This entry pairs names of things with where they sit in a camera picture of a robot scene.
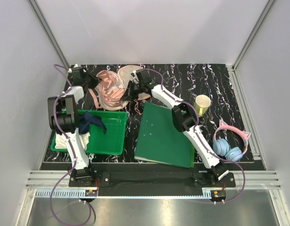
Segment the green plastic bin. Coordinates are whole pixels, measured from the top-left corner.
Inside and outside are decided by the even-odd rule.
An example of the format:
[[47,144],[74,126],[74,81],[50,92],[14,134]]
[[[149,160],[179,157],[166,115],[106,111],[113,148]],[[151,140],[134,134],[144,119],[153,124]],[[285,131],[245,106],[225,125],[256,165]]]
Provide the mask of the green plastic bin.
[[[78,114],[89,112],[100,116],[107,128],[104,134],[103,129],[90,125],[90,131],[86,134],[79,134],[80,141],[86,154],[121,155],[124,148],[124,134],[127,121],[126,112],[108,112],[78,110]],[[52,151],[68,152],[65,142],[59,134],[55,134],[51,145]]]

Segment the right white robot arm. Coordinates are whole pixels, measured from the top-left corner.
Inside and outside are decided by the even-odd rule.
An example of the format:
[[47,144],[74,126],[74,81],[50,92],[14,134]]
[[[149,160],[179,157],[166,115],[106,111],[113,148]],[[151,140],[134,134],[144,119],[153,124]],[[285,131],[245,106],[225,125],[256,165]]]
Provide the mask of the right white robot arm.
[[140,93],[151,95],[171,110],[174,127],[188,138],[200,155],[209,173],[208,181],[210,185],[220,186],[225,181],[225,176],[227,176],[229,170],[225,167],[223,161],[216,156],[202,135],[199,128],[199,116],[194,106],[170,93],[163,85],[153,81],[147,83],[129,81],[122,99],[128,101],[138,97]]

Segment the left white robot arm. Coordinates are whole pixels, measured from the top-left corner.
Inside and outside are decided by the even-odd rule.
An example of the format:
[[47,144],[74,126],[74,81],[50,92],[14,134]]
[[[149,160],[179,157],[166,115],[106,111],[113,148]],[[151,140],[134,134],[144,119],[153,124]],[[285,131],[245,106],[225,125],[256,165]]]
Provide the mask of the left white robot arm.
[[68,175],[71,186],[91,186],[96,175],[79,138],[80,121],[76,103],[84,97],[84,89],[92,84],[93,79],[77,86],[67,75],[65,79],[68,89],[57,97],[48,98],[49,125],[61,136],[70,155],[72,167]]

